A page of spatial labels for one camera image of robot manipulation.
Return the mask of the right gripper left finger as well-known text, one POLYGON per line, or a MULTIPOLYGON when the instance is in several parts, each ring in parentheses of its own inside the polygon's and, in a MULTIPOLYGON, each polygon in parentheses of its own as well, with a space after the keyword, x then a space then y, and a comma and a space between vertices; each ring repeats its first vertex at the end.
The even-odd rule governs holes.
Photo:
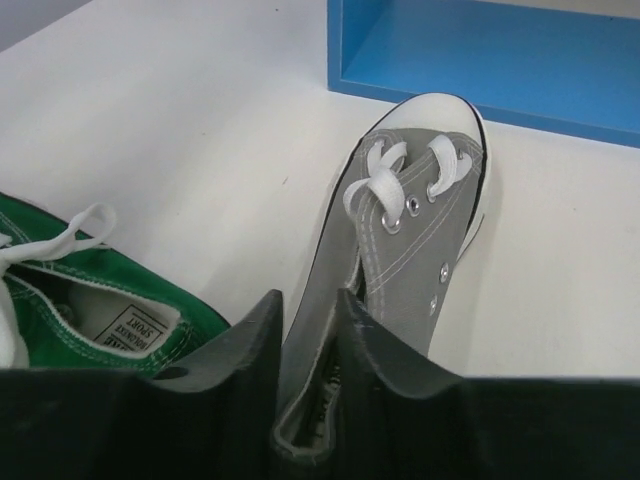
POLYGON ((264 479, 283 298, 146 378, 123 369, 1 374, 5 479, 264 479))

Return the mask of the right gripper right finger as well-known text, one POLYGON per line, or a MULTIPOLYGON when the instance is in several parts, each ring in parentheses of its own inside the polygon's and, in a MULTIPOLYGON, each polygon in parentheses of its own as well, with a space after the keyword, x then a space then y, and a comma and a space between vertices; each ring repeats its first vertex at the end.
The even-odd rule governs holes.
POLYGON ((338 294, 348 479, 635 479, 639 383, 462 377, 338 294))

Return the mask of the grey sneaker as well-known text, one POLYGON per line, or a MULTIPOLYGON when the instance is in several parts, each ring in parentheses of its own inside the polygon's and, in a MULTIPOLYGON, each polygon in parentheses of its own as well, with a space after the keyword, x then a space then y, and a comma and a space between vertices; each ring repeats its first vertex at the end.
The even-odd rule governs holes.
POLYGON ((315 467, 334 451, 338 291, 359 294, 377 322, 426 354, 484 219, 490 175, 484 120, 451 94, 398 104, 356 142, 330 183, 286 326, 271 437, 281 462, 315 467))

